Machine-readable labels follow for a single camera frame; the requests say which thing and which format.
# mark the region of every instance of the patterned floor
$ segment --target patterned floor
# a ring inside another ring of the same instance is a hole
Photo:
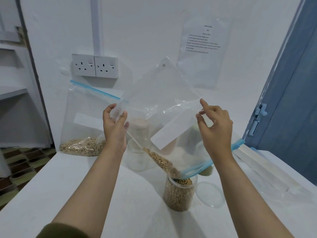
[[[54,148],[1,148],[12,175],[0,178],[0,210],[39,172],[56,154]]]

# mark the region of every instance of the jar rim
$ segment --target jar rim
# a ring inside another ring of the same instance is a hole
[[[181,185],[176,183],[170,176],[167,176],[168,180],[175,186],[179,187],[179,188],[183,188],[183,189],[187,189],[187,188],[191,188],[193,186],[195,186],[194,182],[191,185]]]

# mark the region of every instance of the wall socket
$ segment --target wall socket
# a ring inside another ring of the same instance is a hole
[[[72,54],[74,74],[102,78],[118,78],[118,58]]]
[[[74,74],[80,76],[96,76],[93,55],[72,54]]]
[[[118,58],[95,56],[96,77],[118,78]]]

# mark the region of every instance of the paper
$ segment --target paper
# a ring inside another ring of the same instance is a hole
[[[103,120],[85,114],[76,113],[74,123],[103,131]]]
[[[216,85],[230,29],[229,20],[187,13],[177,68],[193,87]]]
[[[163,149],[197,122],[196,113],[197,110],[186,109],[166,124],[150,140],[159,150]]]

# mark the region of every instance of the person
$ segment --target person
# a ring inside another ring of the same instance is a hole
[[[233,158],[233,122],[228,111],[222,110],[219,106],[209,106],[203,99],[200,103],[203,109],[196,115],[199,130],[204,146],[219,173],[238,237],[293,237]],[[106,137],[104,149],[73,195],[37,238],[101,236],[121,159],[126,149],[125,133],[129,126],[129,123],[125,122],[126,111],[117,122],[110,118],[110,111],[115,106],[116,104],[109,105],[103,113]],[[212,127],[207,127],[203,114],[213,121]]]

